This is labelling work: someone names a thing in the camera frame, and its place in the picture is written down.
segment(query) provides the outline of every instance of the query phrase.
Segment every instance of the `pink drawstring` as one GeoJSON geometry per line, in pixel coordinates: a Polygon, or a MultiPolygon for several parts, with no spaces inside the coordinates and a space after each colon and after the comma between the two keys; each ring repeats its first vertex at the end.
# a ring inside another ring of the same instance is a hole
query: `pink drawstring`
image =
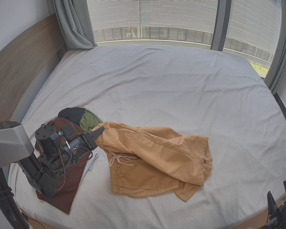
{"type": "Polygon", "coordinates": [[[130,160],[130,159],[137,159],[137,157],[131,157],[131,156],[127,156],[127,155],[125,155],[125,154],[115,154],[114,152],[110,152],[112,155],[113,155],[113,157],[111,158],[111,160],[110,160],[110,162],[109,162],[109,167],[111,167],[112,166],[112,164],[113,164],[113,162],[114,162],[114,160],[115,159],[117,159],[117,162],[119,163],[119,164],[123,164],[123,165],[129,165],[129,166],[134,166],[133,164],[125,164],[125,163],[123,163],[123,162],[121,162],[120,160],[119,160],[119,158],[124,158],[124,159],[126,159],[126,160],[130,160]]]}

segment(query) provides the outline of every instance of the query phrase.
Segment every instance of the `maroon garment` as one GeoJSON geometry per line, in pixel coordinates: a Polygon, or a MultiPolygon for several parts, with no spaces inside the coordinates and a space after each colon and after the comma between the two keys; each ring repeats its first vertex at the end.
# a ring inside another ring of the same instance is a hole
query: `maroon garment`
{"type": "MultiPolygon", "coordinates": [[[[78,125],[64,118],[56,118],[54,121],[49,121],[48,125],[53,125],[56,131],[58,132],[62,127],[64,127],[68,123],[71,123],[74,126],[77,133],[82,134],[84,132],[78,125]]],[[[35,149],[38,150],[40,154],[43,154],[37,142],[35,144],[35,149]]],[[[89,154],[86,153],[84,156],[81,157],[80,163],[88,159],[88,157],[89,154]]],[[[78,186],[80,184],[80,179],[82,177],[85,165],[86,163],[83,163],[73,169],[69,169],[66,172],[65,186],[61,190],[57,191],[54,196],[44,197],[42,194],[36,191],[38,199],[44,200],[49,204],[53,205],[54,207],[56,207],[57,209],[61,210],[62,212],[69,214],[72,202],[74,200],[74,197],[78,190],[78,186]]],[[[63,181],[64,181],[64,176],[58,178],[57,188],[60,188],[63,185],[63,181]]]]}

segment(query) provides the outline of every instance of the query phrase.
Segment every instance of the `gray curtain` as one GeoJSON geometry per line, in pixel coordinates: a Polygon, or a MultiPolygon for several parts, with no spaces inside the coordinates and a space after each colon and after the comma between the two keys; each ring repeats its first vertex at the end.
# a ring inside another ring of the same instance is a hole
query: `gray curtain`
{"type": "Polygon", "coordinates": [[[57,20],[68,49],[96,46],[86,0],[53,0],[57,20]]]}
{"type": "Polygon", "coordinates": [[[274,95],[286,73],[286,0],[281,0],[281,27],[276,52],[267,76],[264,80],[274,95]]]}

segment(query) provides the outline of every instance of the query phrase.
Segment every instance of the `mattress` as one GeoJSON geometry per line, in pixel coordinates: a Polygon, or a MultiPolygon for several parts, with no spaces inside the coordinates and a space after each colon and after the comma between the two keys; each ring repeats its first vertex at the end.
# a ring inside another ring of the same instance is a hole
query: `mattress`
{"type": "Polygon", "coordinates": [[[15,201],[35,219],[57,228],[230,228],[265,210],[268,191],[276,200],[285,194],[286,121],[244,57],[159,45],[69,51],[23,120],[31,142],[42,123],[75,106],[103,121],[208,136],[212,171],[187,202],[173,191],[132,198],[111,193],[107,156],[97,148],[67,215],[37,199],[13,164],[15,201]]]}

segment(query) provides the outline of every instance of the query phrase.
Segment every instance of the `tan pants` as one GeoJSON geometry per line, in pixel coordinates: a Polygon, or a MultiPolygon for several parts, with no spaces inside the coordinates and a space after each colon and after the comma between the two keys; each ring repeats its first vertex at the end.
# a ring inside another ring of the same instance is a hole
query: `tan pants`
{"type": "Polygon", "coordinates": [[[110,162],[112,192],[140,197],[173,190],[188,201],[212,169],[207,137],[111,122],[93,130],[102,126],[96,144],[110,162]]]}

